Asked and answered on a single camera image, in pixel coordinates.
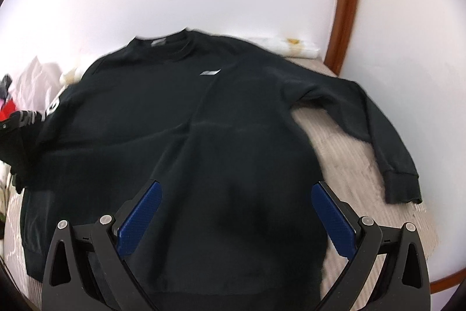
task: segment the logo patch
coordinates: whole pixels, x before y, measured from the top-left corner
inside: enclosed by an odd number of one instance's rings
[[[217,74],[220,70],[222,70],[222,69],[219,69],[219,70],[206,70],[205,72],[202,72],[202,73],[199,74],[199,75],[215,75],[215,74]]]
[[[58,108],[58,105],[60,104],[60,98],[55,99],[50,106],[48,106],[48,109],[45,111],[45,115],[49,116],[50,114],[53,114],[55,110]]]

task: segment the wooden frame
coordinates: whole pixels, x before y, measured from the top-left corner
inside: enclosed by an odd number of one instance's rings
[[[459,285],[466,279],[466,268],[456,273],[449,275],[448,277],[441,278],[437,281],[430,283],[430,293],[435,294],[443,290],[447,290],[451,287]]]
[[[340,74],[346,49],[350,43],[351,31],[356,17],[357,1],[337,0],[336,2],[335,19],[324,61],[324,64],[336,75]]]

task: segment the metal screw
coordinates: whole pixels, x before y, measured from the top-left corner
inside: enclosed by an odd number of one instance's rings
[[[109,224],[112,221],[112,217],[110,215],[104,215],[100,218],[100,224]]]
[[[68,225],[68,222],[66,220],[61,220],[58,222],[58,229],[64,229]]]
[[[361,221],[365,226],[372,226],[374,224],[374,219],[372,219],[370,216],[363,216]]]
[[[412,224],[412,223],[406,223],[406,229],[408,231],[414,232],[414,231],[416,231],[416,226],[414,224]]]

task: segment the black sweatshirt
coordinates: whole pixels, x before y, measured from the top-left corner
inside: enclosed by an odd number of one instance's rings
[[[228,295],[217,306],[236,310],[233,298],[250,307],[300,284],[318,302],[327,236],[309,192],[323,178],[290,114],[303,100],[372,144],[388,203],[421,201],[408,151],[356,83],[234,38],[136,38],[97,60],[43,123],[24,179],[27,272],[41,280],[59,220],[115,213],[151,178],[163,200],[127,262],[154,301]]]

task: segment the bed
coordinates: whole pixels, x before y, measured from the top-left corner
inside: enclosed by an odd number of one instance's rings
[[[307,69],[335,76],[319,60],[289,60]],[[324,178],[337,196],[351,204],[360,216],[372,216],[379,225],[400,227],[405,222],[414,223],[418,228],[424,253],[429,257],[439,243],[431,215],[424,203],[385,203],[384,185],[371,145],[345,134],[323,109],[297,104],[292,109],[292,115],[308,135]],[[17,194],[14,189],[10,190],[4,240],[5,262],[19,289],[32,303],[40,307],[41,283],[29,277],[25,269],[19,226],[21,203],[22,194]],[[383,259],[382,256],[377,258],[353,310],[358,310],[367,302],[382,268]],[[322,296],[335,282],[346,262],[330,242],[322,269]]]

